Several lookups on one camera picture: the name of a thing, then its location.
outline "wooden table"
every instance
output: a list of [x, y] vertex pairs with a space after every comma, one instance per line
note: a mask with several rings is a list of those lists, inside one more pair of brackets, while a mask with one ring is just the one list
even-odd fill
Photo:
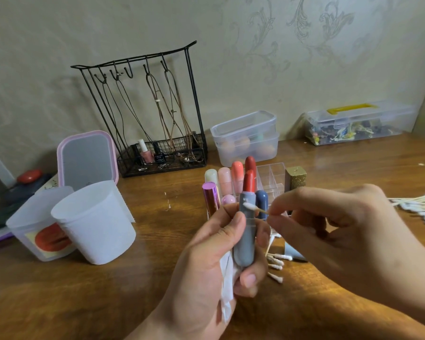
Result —
[[[300, 165], [309, 186], [374, 183], [390, 197], [425, 194], [425, 140], [412, 135], [321, 147], [284, 141], [278, 153], [259, 164]], [[0, 339], [123, 339], [158, 304], [178, 255], [205, 222], [209, 168], [220, 168], [216, 152], [204, 169], [120, 179], [138, 237], [112, 263], [93, 266], [77, 252], [42, 263], [17, 240], [1, 242]], [[425, 224], [402, 217], [425, 244]], [[275, 246], [283, 251], [282, 241]], [[424, 326], [354, 296], [309, 263], [286, 263], [281, 275], [283, 285], [266, 279], [255, 299], [239, 301], [224, 339], [425, 339]]]

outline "pile of cotton swabs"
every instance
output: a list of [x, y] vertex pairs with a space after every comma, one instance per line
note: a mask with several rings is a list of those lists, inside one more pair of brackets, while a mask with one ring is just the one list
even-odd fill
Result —
[[425, 195], [417, 198], [389, 198], [392, 206], [417, 213], [425, 221]]
[[[282, 255], [282, 254], [272, 254], [269, 253], [269, 248], [271, 248], [272, 242], [274, 242], [275, 238], [281, 238], [282, 236], [278, 233], [272, 233], [271, 236], [269, 237], [269, 245], [266, 249], [266, 260], [268, 261], [268, 267], [269, 268], [273, 268], [275, 270], [281, 270], [282, 267], [284, 266], [284, 262], [282, 260], [289, 260], [289, 261], [293, 261], [293, 257], [290, 257], [289, 255]], [[279, 284], [282, 284], [283, 282], [283, 277], [279, 277], [276, 276], [275, 274], [272, 274], [270, 272], [268, 272], [268, 276], [270, 276], [272, 279], [274, 279], [275, 281], [277, 281]]]

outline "person's left hand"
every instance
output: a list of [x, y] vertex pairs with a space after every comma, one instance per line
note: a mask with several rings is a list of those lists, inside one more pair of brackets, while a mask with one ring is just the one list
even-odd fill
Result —
[[[225, 331], [219, 261], [238, 243], [246, 227], [246, 217], [238, 209], [238, 204], [222, 206], [181, 253], [164, 298], [149, 316], [155, 328], [165, 329], [170, 339], [214, 340]], [[255, 221], [255, 260], [243, 270], [233, 288], [235, 295], [243, 297], [256, 295], [258, 283], [267, 272], [266, 258], [259, 246], [267, 247], [271, 229], [263, 220]], [[236, 299], [231, 305], [234, 312]]]

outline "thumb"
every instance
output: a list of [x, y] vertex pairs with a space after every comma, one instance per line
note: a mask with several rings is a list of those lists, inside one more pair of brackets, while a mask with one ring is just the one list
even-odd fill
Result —
[[266, 221], [289, 245], [314, 265], [330, 250], [329, 245], [320, 240], [309, 228], [290, 217], [270, 215]]
[[242, 212], [237, 212], [227, 226], [220, 228], [216, 234], [199, 244], [197, 250], [207, 262], [217, 263], [238, 243], [245, 228], [246, 217]]

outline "label on plastic container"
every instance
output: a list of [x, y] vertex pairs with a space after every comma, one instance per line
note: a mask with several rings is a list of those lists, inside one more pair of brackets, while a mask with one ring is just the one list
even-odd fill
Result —
[[46, 257], [55, 257], [72, 251], [73, 244], [57, 223], [25, 236]]

